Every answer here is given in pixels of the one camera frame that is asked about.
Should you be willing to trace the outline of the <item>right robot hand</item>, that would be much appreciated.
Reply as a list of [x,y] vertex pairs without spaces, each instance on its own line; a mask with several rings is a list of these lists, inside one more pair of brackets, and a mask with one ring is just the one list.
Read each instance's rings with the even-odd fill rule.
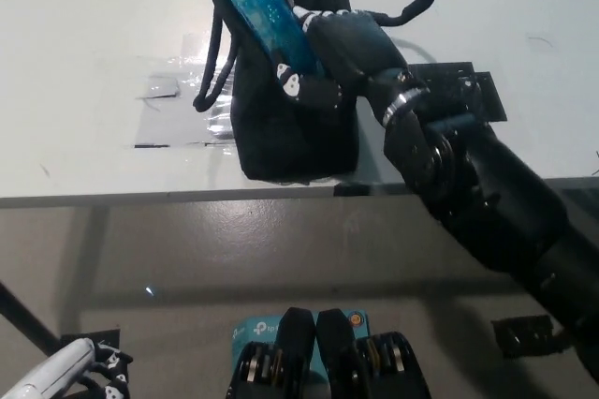
[[316,62],[309,73],[294,66],[281,49],[270,53],[272,71],[285,98],[311,109],[337,109],[345,96],[367,96],[381,78],[394,82],[408,64],[371,13],[363,10],[309,10],[293,7]]

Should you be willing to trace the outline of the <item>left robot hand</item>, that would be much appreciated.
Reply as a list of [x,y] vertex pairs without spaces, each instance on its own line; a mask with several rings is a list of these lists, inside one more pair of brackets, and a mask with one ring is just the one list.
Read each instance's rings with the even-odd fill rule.
[[94,346],[95,364],[92,371],[102,375],[108,383],[102,386],[87,379],[84,381],[85,390],[69,394],[67,398],[129,399],[128,365],[133,358],[115,347],[101,343],[94,343]]

